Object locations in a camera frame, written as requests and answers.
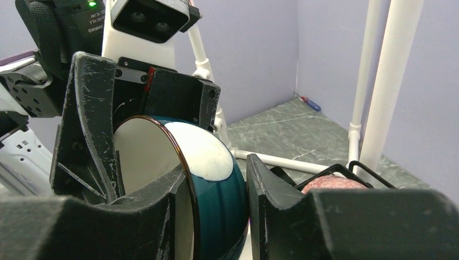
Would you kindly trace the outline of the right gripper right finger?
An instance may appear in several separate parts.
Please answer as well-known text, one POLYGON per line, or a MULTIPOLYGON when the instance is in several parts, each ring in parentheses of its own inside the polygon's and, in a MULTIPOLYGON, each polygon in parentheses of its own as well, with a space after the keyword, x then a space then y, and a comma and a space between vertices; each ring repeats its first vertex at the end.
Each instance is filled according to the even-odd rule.
POLYGON ((434 190, 301 193, 251 154, 254 259, 458 259, 458 207, 434 190))

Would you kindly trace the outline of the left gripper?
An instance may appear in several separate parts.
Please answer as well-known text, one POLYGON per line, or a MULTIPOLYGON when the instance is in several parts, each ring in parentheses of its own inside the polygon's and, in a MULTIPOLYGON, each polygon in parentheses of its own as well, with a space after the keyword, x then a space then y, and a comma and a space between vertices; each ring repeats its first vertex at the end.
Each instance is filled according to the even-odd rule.
POLYGON ((149 115, 212 132, 219 96, 220 87, 208 79, 127 57, 119 58, 116 68, 110 59, 76 52, 53 152, 54 194, 93 205, 124 196, 113 126, 149 115))

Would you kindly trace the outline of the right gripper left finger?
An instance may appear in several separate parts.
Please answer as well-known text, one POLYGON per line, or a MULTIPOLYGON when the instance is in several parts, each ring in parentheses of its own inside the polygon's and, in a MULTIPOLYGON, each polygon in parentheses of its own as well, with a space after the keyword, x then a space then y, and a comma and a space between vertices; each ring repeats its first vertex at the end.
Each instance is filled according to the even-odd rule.
POLYGON ((111 204, 75 197, 1 199, 1 259, 173 259, 176 168, 111 204))

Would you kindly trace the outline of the red patterned bowl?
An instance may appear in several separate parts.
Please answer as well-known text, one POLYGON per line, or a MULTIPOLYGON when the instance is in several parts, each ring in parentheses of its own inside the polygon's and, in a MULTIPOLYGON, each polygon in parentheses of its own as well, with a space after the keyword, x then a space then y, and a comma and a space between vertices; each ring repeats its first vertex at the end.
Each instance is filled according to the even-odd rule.
POLYGON ((366 189, 366 186, 348 178, 325 175, 310 181, 301 192, 307 194, 312 189, 366 189))

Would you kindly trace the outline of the teal white bowl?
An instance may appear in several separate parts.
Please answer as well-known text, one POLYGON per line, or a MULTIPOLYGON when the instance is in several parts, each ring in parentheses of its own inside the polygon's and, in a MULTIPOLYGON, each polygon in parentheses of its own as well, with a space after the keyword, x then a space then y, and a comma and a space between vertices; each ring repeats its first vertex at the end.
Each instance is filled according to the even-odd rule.
POLYGON ((114 133, 126 194, 176 170, 172 189, 175 259, 239 259, 249 213, 244 176, 229 149, 210 131, 173 118, 126 119, 114 133))

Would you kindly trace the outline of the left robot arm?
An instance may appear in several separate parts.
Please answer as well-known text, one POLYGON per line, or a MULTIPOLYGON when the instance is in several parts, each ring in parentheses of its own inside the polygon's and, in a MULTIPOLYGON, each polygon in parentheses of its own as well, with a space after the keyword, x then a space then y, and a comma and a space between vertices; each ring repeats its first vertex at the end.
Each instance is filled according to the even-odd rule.
POLYGON ((1 73, 6 93, 19 105, 3 109, 25 129, 28 117, 62 115, 71 59, 78 51, 108 58, 116 71, 101 75, 110 95, 77 116, 118 126, 132 115, 158 115, 213 128, 220 90, 211 76, 193 78, 175 70, 172 37, 192 35, 201 18, 191 1, 16 1, 16 9, 37 44, 32 62, 1 73))

